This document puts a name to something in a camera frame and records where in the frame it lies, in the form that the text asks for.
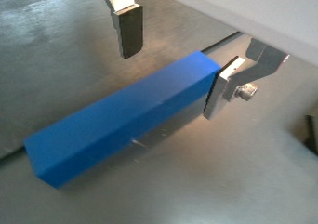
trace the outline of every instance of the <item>gray table surface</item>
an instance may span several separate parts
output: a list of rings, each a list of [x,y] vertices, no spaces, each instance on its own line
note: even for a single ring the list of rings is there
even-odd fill
[[[144,6],[144,48],[119,56],[104,0],[0,1],[0,158],[23,138],[234,30],[171,0]]]
[[[152,10],[167,15],[175,9],[171,17],[180,17],[183,7],[175,4],[171,9],[163,4],[163,10],[152,4],[159,1],[148,1]],[[91,5],[75,2],[79,8],[72,10],[82,14],[83,7]],[[102,0],[95,2],[104,10]],[[186,23],[178,26],[164,26],[163,18],[147,26],[150,38],[158,39],[147,39],[144,54],[131,62],[116,58],[114,32],[102,30],[110,22],[106,19],[100,19],[102,25],[92,23],[86,35],[83,21],[75,20],[76,30],[65,28],[60,37],[49,37],[47,46],[55,50],[44,45],[1,44],[1,55],[3,49],[8,51],[0,67],[1,98],[7,96],[1,116],[5,114],[24,129],[29,127],[25,134],[31,133],[194,49],[208,46],[207,36],[215,41],[224,37],[228,28],[187,12]],[[190,30],[202,27],[216,31]],[[108,36],[114,37],[111,45]],[[243,53],[249,40],[242,36],[208,56],[223,64]],[[27,66],[19,62],[20,70],[13,72],[16,63],[9,67],[3,61],[24,61]],[[60,190],[36,179],[25,153],[15,153],[0,162],[0,223],[317,224],[318,160],[302,140],[307,135],[305,114],[318,102],[318,70],[290,58],[258,85],[257,97],[250,102],[236,99],[212,121],[198,117],[203,108],[199,100],[138,140],[142,145],[134,143]]]
[[[243,53],[242,36],[210,56]],[[198,117],[203,99],[55,190],[27,155],[0,164],[1,223],[318,223],[318,160],[305,148],[318,70],[290,58],[250,102]]]

